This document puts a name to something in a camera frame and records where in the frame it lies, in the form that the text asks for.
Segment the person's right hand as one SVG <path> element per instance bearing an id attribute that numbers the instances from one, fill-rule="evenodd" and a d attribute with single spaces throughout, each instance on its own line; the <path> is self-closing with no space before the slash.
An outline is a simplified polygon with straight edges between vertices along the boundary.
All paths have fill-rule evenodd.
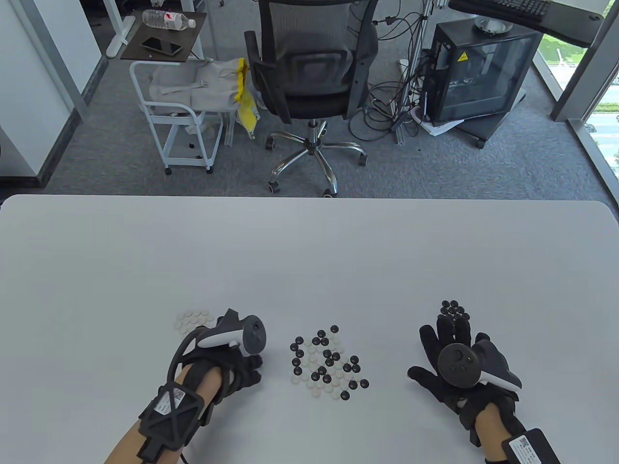
<path id="1" fill-rule="evenodd" d="M 437 317 L 435 326 L 420 327 L 419 334 L 433 371 L 414 365 L 407 375 L 458 416 L 471 444 L 481 447 L 476 422 L 490 404 L 498 408 L 510 436 L 524 433 L 516 417 L 517 389 L 522 384 L 488 334 L 479 332 L 473 338 L 466 317 L 446 314 Z"/>

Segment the person's left hand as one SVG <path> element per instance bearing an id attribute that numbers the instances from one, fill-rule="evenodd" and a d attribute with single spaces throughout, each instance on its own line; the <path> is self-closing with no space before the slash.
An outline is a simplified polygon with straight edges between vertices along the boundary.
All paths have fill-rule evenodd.
<path id="1" fill-rule="evenodd" d="M 206 405 L 218 405 L 233 393 L 261 382 L 260 355 L 245 356 L 238 347 L 197 348 L 183 356 L 181 385 L 198 393 Z"/>

